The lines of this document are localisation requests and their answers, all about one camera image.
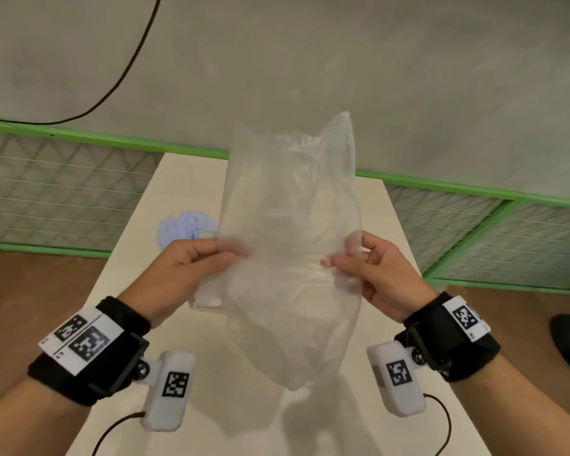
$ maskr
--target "right hand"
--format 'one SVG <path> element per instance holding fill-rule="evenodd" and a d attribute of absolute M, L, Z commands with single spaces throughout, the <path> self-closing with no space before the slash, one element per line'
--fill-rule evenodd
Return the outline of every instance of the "right hand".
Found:
<path fill-rule="evenodd" d="M 380 312 L 403 323 L 411 314 L 437 297 L 393 243 L 363 231 L 361 245 L 370 250 L 361 258 L 332 255 L 324 266 L 335 266 L 349 276 L 363 279 L 363 297 Z"/>

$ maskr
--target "plastic bag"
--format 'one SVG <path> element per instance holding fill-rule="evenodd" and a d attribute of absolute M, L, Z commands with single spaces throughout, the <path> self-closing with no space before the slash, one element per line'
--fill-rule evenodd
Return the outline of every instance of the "plastic bag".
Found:
<path fill-rule="evenodd" d="M 217 295 L 236 344 L 290 390 L 336 374 L 357 322 L 360 281 L 320 264 L 360 252 L 346 241 L 361 229 L 354 176 L 347 112 L 319 137 L 239 130 L 230 151 L 218 239 L 248 256 L 203 282 L 195 299 Z"/>

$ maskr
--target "gray wall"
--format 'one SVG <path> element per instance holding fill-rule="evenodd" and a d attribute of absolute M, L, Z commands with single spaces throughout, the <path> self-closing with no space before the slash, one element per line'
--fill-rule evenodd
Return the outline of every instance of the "gray wall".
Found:
<path fill-rule="evenodd" d="M 0 117 L 88 108 L 154 0 L 0 0 Z M 68 128 L 227 149 L 349 109 L 359 168 L 570 198 L 570 0 L 163 0 Z"/>

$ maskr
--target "white table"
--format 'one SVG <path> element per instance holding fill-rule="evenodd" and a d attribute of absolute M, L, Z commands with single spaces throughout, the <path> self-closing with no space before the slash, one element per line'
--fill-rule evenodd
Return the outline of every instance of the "white table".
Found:
<path fill-rule="evenodd" d="M 126 226 L 87 304 L 118 295 L 159 253 L 159 221 L 169 214 L 200 210 L 218 218 L 227 162 L 166 154 Z M 365 230 L 394 242 L 415 264 L 382 182 L 357 177 Z M 290 392 L 253 369 L 229 339 L 225 317 L 185 305 L 148 335 L 147 355 L 163 350 L 193 352 L 198 369 L 182 427 L 146 434 L 135 420 L 106 438 L 99 456 L 180 455 L 418 455 L 432 456 L 447 433 L 441 407 L 400 419 L 387 413 L 365 348 L 393 339 L 401 325 L 364 302 L 338 379 L 320 391 Z M 444 455 L 489 455 L 462 406 L 441 377 L 423 368 L 426 393 L 441 398 L 453 421 Z M 139 411 L 147 389 L 133 385 L 100 401 L 69 456 L 89 456 L 99 436 L 117 419 Z"/>

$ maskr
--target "black wire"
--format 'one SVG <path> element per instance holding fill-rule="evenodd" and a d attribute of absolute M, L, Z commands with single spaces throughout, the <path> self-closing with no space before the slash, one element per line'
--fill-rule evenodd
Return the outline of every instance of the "black wire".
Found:
<path fill-rule="evenodd" d="M 123 82 L 124 77 L 126 77 L 127 74 L 129 73 L 129 70 L 133 66 L 133 62 L 135 62 L 135 60 L 137 59 L 139 52 L 142 50 L 143 44 L 146 42 L 146 37 L 148 36 L 148 33 L 150 32 L 150 28 L 152 27 L 152 24 L 154 23 L 154 18 L 156 17 L 156 13 L 159 11 L 159 6 L 160 6 L 160 0 L 156 0 L 156 2 L 154 3 L 154 9 L 152 10 L 152 14 L 150 15 L 150 20 L 148 21 L 146 29 L 143 32 L 142 39 L 140 40 L 139 44 L 137 45 L 137 48 L 136 48 L 135 52 L 133 53 L 133 56 L 129 60 L 129 63 L 127 64 L 127 66 L 124 68 L 124 72 L 122 73 L 122 75 L 120 76 L 120 78 L 118 79 L 116 84 L 114 86 L 112 86 L 112 88 L 110 88 L 110 91 L 108 91 L 103 98 L 99 99 L 99 102 L 97 104 L 95 104 L 94 106 L 92 106 L 89 110 L 87 110 L 86 112 L 83 112 L 82 114 L 75 115 L 74 117 L 64 118 L 63 120 L 57 120 L 55 122 L 24 122 L 22 120 L 6 120 L 4 118 L 0 118 L 0 122 L 3 122 L 3 123 L 37 124 L 37 125 L 60 124 L 60 123 L 71 122 L 72 120 L 77 120 L 79 118 L 83 118 L 86 115 L 90 114 L 97 107 L 102 105 L 112 95 L 112 93 L 114 93 L 114 91 L 116 91 L 116 89 Z"/>
<path fill-rule="evenodd" d="M 441 448 L 439 448 L 439 451 L 435 454 L 435 456 L 439 456 L 441 454 L 441 452 L 446 448 L 447 444 L 450 442 L 450 437 L 452 436 L 452 419 L 450 418 L 450 414 L 448 413 L 446 406 L 443 404 L 443 402 L 441 400 L 439 400 L 434 395 L 431 395 L 430 393 L 423 393 L 423 395 L 427 398 L 432 398 L 433 400 L 435 400 L 437 403 L 439 403 L 441 405 L 441 407 L 443 408 L 443 411 L 446 412 L 447 437 L 446 437 L 446 442 L 441 446 Z"/>
<path fill-rule="evenodd" d="M 121 418 L 118 421 L 114 422 L 114 424 L 112 424 L 110 427 L 108 427 L 107 431 L 105 431 L 103 433 L 103 435 L 101 436 L 101 438 L 97 442 L 97 445 L 95 445 L 95 449 L 93 450 L 93 454 L 91 454 L 91 456 L 95 456 L 97 454 L 97 450 L 99 450 L 99 445 L 101 445 L 101 442 L 103 441 L 103 439 L 106 438 L 107 434 L 109 434 L 110 431 L 112 429 L 114 429 L 117 425 L 119 425 L 121 422 L 125 422 L 127 419 L 143 418 L 145 415 L 146 415 L 145 411 L 139 411 L 137 413 L 131 413 L 128 416 L 125 416 L 124 418 Z"/>

